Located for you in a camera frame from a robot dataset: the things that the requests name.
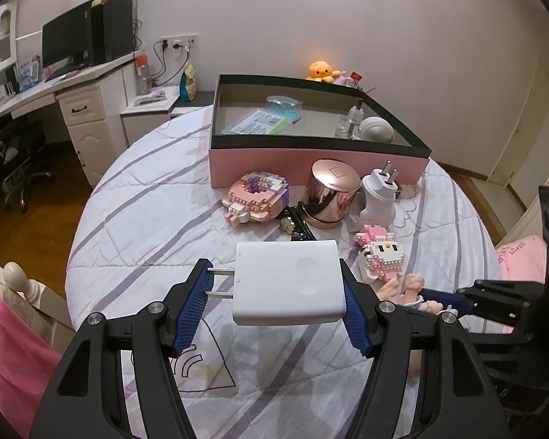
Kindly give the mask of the pink blanket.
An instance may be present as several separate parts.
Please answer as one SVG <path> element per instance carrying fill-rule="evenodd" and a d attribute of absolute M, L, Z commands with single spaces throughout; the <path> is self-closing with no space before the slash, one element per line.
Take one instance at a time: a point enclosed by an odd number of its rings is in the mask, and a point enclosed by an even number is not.
<path fill-rule="evenodd" d="M 60 359 L 0 297 L 0 411 L 23 438 Z"/>

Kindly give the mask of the small pink doll figures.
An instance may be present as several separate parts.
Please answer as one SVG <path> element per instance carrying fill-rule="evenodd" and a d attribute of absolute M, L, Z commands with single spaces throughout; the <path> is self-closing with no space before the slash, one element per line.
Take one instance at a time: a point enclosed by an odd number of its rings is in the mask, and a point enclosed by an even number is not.
<path fill-rule="evenodd" d="M 421 290 L 425 287 L 425 279 L 420 274 L 407 274 L 402 281 L 391 278 L 378 291 L 380 301 L 391 301 L 396 305 L 418 310 L 433 315 L 442 312 L 442 305 L 437 302 L 425 301 Z"/>

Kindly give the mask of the pink white brick figure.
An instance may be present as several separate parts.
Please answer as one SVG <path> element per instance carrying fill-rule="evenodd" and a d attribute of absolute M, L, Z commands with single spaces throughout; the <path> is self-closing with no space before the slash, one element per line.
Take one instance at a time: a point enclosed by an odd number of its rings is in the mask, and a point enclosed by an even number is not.
<path fill-rule="evenodd" d="M 402 275 L 404 250 L 393 233 L 379 225 L 365 225 L 354 240 L 359 248 L 358 267 L 367 284 L 385 284 Z"/>

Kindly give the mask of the bottle with orange cap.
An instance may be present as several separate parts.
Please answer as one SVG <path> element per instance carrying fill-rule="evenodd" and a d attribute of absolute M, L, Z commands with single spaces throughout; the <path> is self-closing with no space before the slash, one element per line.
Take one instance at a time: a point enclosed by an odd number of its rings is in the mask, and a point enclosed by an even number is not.
<path fill-rule="evenodd" d="M 149 72 L 149 59 L 145 53 L 135 57 L 138 95 L 148 94 L 152 90 L 152 77 Z"/>

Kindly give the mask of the clear box with green label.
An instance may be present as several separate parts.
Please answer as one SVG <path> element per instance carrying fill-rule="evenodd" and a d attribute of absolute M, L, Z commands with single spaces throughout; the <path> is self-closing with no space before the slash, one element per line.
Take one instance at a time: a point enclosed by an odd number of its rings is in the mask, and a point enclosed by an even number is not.
<path fill-rule="evenodd" d="M 276 135 L 294 120 L 287 114 L 257 109 L 246 114 L 230 127 L 222 131 L 223 135 Z"/>

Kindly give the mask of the white wall power outlet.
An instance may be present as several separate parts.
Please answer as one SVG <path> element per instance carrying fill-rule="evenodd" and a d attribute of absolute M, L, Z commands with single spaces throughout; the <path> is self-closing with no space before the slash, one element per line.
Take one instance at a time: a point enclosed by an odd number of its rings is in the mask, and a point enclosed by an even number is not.
<path fill-rule="evenodd" d="M 159 40 L 165 48 L 191 49 L 197 46 L 198 34 L 186 34 L 176 36 L 161 36 Z"/>

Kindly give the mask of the clear glass bottle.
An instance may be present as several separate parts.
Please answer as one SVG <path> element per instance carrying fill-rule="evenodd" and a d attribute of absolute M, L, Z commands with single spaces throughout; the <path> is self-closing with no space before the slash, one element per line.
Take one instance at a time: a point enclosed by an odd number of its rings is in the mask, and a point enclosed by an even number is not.
<path fill-rule="evenodd" d="M 335 130 L 335 137 L 345 140 L 353 140 L 364 120 L 363 100 L 358 99 L 356 104 L 350 108 L 348 114 L 341 116 Z"/>

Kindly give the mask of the white square charger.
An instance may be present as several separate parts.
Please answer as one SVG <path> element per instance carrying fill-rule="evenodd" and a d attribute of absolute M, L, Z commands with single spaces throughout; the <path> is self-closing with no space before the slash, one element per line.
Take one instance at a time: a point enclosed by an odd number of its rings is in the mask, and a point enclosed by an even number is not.
<path fill-rule="evenodd" d="M 210 298 L 232 302 L 240 326 L 287 326 L 329 323 L 346 313 L 337 244 L 326 241 L 241 242 L 235 267 L 211 267 L 230 275 L 231 291 L 210 291 Z"/>

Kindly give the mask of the teal heart-shaped case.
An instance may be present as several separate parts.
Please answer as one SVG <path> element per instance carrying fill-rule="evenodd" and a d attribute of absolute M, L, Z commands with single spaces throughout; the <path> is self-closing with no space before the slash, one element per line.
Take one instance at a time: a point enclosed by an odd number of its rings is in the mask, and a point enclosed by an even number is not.
<path fill-rule="evenodd" d="M 285 95 L 271 95 L 266 98 L 266 110 L 290 119 L 292 124 L 300 120 L 303 102 Z"/>

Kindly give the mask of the white plug-in device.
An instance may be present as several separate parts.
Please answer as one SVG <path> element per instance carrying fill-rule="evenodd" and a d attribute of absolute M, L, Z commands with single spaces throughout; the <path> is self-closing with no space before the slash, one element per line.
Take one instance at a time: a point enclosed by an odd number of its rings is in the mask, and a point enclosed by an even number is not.
<path fill-rule="evenodd" d="M 359 224 L 379 225 L 388 228 L 395 219 L 397 183 L 399 174 L 393 163 L 387 161 L 381 169 L 373 169 L 362 178 L 362 189 L 365 195 L 365 207 L 359 215 Z"/>

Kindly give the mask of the black hair clip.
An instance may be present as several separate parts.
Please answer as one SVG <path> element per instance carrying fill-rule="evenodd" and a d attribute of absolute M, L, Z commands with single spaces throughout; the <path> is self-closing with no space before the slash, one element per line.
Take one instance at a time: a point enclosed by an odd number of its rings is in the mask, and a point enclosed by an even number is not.
<path fill-rule="evenodd" d="M 292 241 L 316 241 L 315 236 L 301 216 L 301 211 L 296 206 L 286 206 L 276 216 L 280 221 L 280 228 L 290 236 Z"/>

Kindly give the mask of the white round lamp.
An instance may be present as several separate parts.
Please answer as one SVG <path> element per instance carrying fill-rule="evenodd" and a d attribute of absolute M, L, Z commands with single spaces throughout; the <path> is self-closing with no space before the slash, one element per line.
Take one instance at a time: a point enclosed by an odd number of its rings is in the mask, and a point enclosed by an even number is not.
<path fill-rule="evenodd" d="M 372 116 L 361 122 L 358 128 L 358 137 L 368 142 L 391 144 L 395 138 L 395 130 L 385 119 Z"/>

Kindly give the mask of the rose gold round tin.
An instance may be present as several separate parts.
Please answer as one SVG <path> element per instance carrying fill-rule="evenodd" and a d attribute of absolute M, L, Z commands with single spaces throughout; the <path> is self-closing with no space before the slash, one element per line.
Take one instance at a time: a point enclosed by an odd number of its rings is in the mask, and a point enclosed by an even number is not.
<path fill-rule="evenodd" d="M 347 215 L 360 187 L 358 172 L 345 162 L 314 162 L 300 205 L 304 218 L 319 229 L 333 229 Z"/>

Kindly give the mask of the white bed post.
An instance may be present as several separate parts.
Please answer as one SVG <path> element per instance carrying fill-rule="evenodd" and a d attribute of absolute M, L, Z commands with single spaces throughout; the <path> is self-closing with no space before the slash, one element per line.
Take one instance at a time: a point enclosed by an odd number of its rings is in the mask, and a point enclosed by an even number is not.
<path fill-rule="evenodd" d="M 0 265 L 0 298 L 25 324 L 62 354 L 75 335 L 65 299 L 28 278 L 15 262 Z"/>

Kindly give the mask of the pink brick cake toy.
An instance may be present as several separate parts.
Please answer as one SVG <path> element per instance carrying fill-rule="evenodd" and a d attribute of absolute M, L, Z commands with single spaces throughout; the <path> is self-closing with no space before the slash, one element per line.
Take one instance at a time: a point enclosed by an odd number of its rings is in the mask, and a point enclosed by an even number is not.
<path fill-rule="evenodd" d="M 271 172 L 248 172 L 222 198 L 225 220 L 231 226 L 266 223 L 290 202 L 287 180 Z"/>

